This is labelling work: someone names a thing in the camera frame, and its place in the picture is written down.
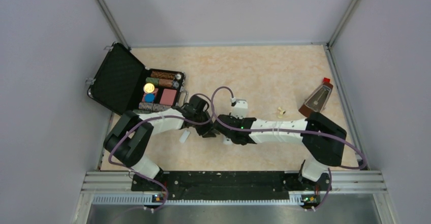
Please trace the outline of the white battery cover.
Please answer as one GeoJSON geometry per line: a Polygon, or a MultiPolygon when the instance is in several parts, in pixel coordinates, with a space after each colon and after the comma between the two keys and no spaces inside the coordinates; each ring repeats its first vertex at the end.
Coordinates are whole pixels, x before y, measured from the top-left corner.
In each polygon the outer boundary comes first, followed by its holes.
{"type": "Polygon", "coordinates": [[[189,137],[190,133],[191,133],[190,131],[185,130],[185,131],[182,133],[182,135],[180,136],[180,138],[179,138],[179,142],[180,142],[180,143],[185,143],[185,142],[187,141],[187,139],[188,139],[188,137],[189,137]]]}

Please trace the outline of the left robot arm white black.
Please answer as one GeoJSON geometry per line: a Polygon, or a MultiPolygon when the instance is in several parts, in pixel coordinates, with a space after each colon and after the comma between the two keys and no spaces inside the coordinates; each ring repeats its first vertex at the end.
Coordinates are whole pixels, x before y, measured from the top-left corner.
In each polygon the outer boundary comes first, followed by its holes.
{"type": "Polygon", "coordinates": [[[143,175],[143,182],[149,189],[157,190],[163,184],[161,168],[144,155],[151,136],[193,127],[202,138],[214,138],[217,132],[208,108],[206,100],[193,95],[183,106],[158,113],[127,111],[109,132],[103,146],[122,165],[143,175]]]}

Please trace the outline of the white remote control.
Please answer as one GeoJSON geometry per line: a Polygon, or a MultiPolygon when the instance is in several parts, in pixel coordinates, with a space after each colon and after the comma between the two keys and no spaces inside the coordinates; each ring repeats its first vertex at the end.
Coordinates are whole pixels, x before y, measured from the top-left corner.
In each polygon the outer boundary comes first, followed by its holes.
{"type": "Polygon", "coordinates": [[[231,141],[231,139],[224,137],[223,138],[223,144],[225,145],[233,145],[233,142],[231,141]]]}

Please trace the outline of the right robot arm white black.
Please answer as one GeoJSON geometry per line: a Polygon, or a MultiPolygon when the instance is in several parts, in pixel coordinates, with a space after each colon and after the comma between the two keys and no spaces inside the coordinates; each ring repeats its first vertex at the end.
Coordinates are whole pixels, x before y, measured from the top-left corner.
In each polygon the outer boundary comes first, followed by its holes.
{"type": "Polygon", "coordinates": [[[311,154],[301,166],[298,183],[312,189],[329,167],[339,167],[347,132],[321,113],[291,121],[219,115],[213,128],[234,144],[288,143],[303,145],[311,154]]]}

